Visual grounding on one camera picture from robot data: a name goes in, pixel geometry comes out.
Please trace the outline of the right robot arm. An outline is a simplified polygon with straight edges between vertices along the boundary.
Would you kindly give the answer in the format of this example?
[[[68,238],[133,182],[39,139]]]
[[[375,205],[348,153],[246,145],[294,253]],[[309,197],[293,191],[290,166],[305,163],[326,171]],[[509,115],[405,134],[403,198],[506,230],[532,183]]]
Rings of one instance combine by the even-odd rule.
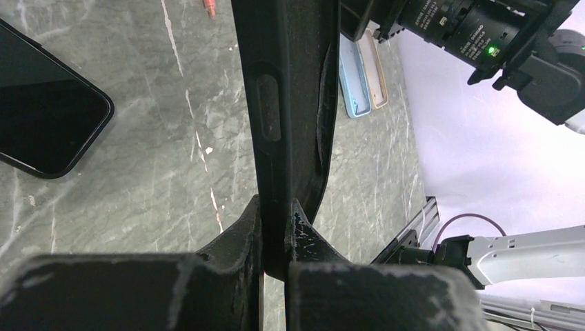
[[[468,85],[493,80],[551,123],[584,109],[584,35],[562,24],[571,0],[342,1],[341,33],[351,41],[376,23],[383,43],[408,30],[473,67]]]

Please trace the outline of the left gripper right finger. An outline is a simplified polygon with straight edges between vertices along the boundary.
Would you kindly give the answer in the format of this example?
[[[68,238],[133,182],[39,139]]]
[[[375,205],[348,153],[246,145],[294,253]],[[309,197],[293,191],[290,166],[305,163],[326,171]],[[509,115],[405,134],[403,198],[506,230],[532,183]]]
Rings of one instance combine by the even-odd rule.
[[[408,230],[367,265],[351,263],[291,206],[288,330],[485,330],[469,236],[424,250]]]

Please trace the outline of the black phone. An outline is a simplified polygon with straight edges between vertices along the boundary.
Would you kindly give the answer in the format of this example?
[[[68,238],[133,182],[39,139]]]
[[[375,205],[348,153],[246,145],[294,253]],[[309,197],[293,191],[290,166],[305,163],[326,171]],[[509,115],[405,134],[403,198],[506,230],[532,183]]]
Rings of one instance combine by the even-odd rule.
[[[1,161],[41,179],[73,169],[113,117],[112,99],[1,22]]]

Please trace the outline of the light blue phone case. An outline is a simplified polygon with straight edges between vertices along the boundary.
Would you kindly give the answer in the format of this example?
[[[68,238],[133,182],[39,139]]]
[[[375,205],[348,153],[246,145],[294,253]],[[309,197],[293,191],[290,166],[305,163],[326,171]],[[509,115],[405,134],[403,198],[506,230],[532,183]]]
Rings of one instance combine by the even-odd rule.
[[[340,35],[339,82],[346,113],[351,119],[369,114],[372,110],[364,63],[358,45]]]

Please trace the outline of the black phone case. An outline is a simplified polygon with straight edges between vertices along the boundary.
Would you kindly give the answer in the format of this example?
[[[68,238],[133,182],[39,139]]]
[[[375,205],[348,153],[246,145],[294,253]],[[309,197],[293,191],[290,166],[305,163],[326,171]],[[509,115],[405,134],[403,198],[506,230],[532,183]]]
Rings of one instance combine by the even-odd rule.
[[[314,221],[337,116],[340,3],[233,1],[267,275],[284,280],[294,205]]]

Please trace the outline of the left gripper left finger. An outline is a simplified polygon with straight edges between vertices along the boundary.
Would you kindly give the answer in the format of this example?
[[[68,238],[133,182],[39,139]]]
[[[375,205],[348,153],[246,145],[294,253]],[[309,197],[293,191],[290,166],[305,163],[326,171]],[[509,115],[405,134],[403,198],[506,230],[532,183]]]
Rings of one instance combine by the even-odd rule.
[[[1,291],[2,330],[260,330],[259,198],[196,252],[44,254]]]

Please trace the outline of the beige phone case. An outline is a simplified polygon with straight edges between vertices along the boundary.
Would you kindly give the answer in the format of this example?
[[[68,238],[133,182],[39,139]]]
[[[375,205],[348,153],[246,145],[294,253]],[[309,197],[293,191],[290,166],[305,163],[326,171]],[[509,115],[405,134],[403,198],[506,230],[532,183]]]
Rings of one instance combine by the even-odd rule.
[[[373,110],[383,108],[389,101],[388,88],[377,50],[377,42],[371,29],[365,29],[361,39],[357,41],[357,47],[363,63],[371,108]]]

